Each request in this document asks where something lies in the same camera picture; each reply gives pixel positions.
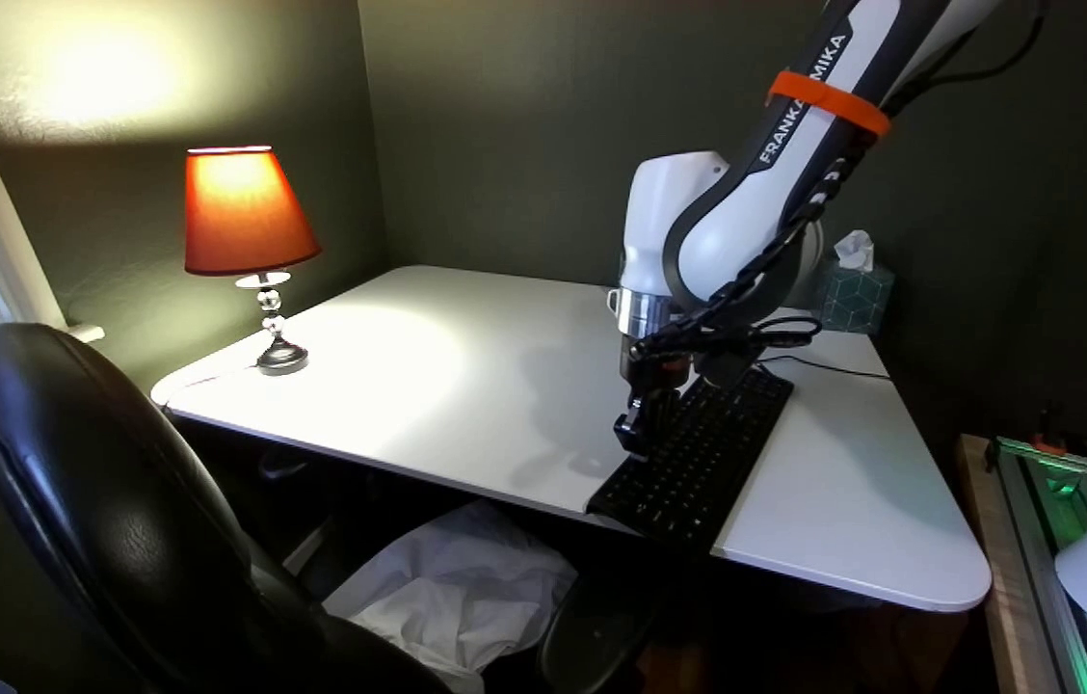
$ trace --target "white robotic arm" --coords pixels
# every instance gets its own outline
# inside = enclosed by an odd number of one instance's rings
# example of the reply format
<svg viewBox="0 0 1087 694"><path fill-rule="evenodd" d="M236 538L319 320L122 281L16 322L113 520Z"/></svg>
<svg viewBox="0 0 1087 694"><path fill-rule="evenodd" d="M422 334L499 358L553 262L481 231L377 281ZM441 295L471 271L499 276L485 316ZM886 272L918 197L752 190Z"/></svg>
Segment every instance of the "white robotic arm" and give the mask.
<svg viewBox="0 0 1087 694"><path fill-rule="evenodd" d="M632 384L617 419L629 452L665 402L678 358L738 349L779 310L796 271L796 239L858 155L999 0L827 0L822 32L769 89L768 125L724 162L713 152L650 159L634 171L625 215L617 328Z"/></svg>

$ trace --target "black office chair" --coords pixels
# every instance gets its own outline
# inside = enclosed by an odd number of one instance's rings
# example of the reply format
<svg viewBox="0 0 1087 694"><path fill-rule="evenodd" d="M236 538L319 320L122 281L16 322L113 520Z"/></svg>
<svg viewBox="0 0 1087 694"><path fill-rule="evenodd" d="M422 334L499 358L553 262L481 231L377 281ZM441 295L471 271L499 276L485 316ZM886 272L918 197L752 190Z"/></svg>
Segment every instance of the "black office chair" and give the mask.
<svg viewBox="0 0 1087 694"><path fill-rule="evenodd" d="M62 595L163 691L441 691L327 617L236 520L178 429L102 356L0 322L0 497ZM648 576L579 580L544 682L625 682L661 604Z"/></svg>

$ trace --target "keyboard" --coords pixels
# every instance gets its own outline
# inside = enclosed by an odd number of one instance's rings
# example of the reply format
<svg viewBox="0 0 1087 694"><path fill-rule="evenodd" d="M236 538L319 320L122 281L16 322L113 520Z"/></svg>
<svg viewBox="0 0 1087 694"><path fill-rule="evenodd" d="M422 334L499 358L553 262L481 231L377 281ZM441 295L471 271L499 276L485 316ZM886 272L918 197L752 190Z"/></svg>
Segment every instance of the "keyboard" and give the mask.
<svg viewBox="0 0 1087 694"><path fill-rule="evenodd" d="M724 389L692 382L650 454L629 454L587 514L682 553L710 553L790 392L793 384L768 369L747 369Z"/></svg>

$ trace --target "desk surface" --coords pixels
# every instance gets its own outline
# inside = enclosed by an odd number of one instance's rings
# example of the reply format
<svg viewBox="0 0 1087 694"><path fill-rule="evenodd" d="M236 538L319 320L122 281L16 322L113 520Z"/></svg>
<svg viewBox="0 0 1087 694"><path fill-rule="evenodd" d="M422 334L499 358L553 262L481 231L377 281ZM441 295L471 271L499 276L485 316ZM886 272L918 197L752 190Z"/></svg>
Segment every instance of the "desk surface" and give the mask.
<svg viewBox="0 0 1087 694"><path fill-rule="evenodd" d="M251 334L163 379L152 402L564 515L625 463L620 334L597 285L403 267L286 334L313 349L304 369L256 374L265 334ZM786 356L883 374L850 333ZM796 389L713 556L932 612L977 604L988 558L896 389L790 358L769 369Z"/></svg>

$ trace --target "white cloth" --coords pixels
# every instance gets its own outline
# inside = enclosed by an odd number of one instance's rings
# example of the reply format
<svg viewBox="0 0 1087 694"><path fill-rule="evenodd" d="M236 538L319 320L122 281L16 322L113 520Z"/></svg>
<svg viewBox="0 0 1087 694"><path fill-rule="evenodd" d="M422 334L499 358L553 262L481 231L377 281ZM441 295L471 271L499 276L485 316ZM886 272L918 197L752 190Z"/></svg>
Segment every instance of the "white cloth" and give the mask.
<svg viewBox="0 0 1087 694"><path fill-rule="evenodd" d="M325 610L481 694L481 668L538 644L571 581L560 553L474 502L381 547Z"/></svg>

